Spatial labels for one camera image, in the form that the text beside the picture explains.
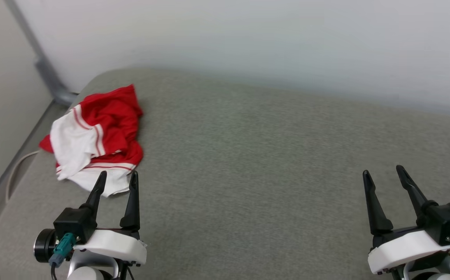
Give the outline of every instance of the white cable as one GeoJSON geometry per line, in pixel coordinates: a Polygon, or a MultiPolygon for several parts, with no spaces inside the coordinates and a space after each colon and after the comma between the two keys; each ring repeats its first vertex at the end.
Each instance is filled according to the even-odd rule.
{"type": "Polygon", "coordinates": [[[7,186],[5,187],[5,203],[7,204],[9,199],[10,199],[10,186],[12,185],[12,182],[14,181],[14,177],[16,175],[16,170],[19,168],[19,165],[21,165],[22,161],[24,161],[26,158],[28,158],[29,156],[32,156],[34,154],[38,154],[38,150],[37,151],[33,151],[27,155],[25,155],[24,157],[20,158],[17,163],[14,165],[14,167],[12,168],[12,171],[10,172],[9,175],[9,180],[7,181],[7,186]]]}

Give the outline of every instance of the black cable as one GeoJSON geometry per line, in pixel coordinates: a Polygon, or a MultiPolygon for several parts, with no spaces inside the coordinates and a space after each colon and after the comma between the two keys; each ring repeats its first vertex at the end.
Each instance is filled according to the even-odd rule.
{"type": "Polygon", "coordinates": [[[52,263],[52,267],[50,268],[50,274],[52,275],[52,280],[57,280],[55,262],[52,263]]]}
{"type": "Polygon", "coordinates": [[[130,266],[127,266],[126,268],[128,269],[128,273],[130,273],[132,280],[135,280],[135,278],[133,278],[133,274],[131,273],[130,266]]]}

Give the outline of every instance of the teal connector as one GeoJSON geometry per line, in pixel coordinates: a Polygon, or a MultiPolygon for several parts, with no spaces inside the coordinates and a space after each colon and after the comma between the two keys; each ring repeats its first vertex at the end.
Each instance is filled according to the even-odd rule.
{"type": "Polygon", "coordinates": [[[51,266],[52,264],[56,264],[56,268],[61,266],[64,259],[70,253],[74,245],[76,245],[76,237],[74,237],[74,234],[64,234],[61,241],[54,249],[54,254],[52,255],[52,257],[50,257],[49,264],[51,266]]]}

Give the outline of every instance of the red and white cloth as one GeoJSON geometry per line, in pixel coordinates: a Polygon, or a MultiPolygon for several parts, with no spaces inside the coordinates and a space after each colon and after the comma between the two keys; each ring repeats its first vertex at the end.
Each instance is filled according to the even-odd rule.
{"type": "Polygon", "coordinates": [[[40,147],[54,153],[58,180],[70,179],[91,191],[106,170],[103,195],[122,193],[143,156],[137,142],[141,115],[133,85],[92,94],[52,124],[40,147]]]}

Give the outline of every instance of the red fabric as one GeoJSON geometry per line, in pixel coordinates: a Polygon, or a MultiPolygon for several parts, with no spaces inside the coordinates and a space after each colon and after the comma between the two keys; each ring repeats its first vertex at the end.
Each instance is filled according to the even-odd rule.
{"type": "MultiPolygon", "coordinates": [[[[121,87],[109,93],[97,93],[87,96],[79,103],[81,117],[97,130],[100,124],[103,130],[102,145],[105,154],[91,159],[91,163],[131,163],[137,165],[143,157],[143,151],[137,142],[138,120],[142,110],[138,105],[133,85],[121,87]]],[[[49,135],[40,142],[40,147],[53,153],[49,135]]]]}

